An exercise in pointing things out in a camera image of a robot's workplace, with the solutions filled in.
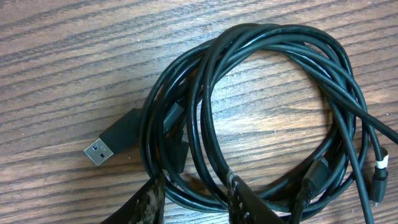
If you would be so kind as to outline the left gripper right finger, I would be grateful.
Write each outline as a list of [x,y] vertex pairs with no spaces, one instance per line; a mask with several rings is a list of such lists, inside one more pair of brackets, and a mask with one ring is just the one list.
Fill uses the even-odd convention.
[[228,173],[228,211],[232,224],[284,224],[255,194],[250,187],[233,172]]

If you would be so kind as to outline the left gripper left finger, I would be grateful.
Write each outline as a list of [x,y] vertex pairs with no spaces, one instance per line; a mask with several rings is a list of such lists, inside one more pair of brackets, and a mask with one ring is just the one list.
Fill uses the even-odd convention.
[[120,209],[101,224],[163,224],[165,175],[151,177]]

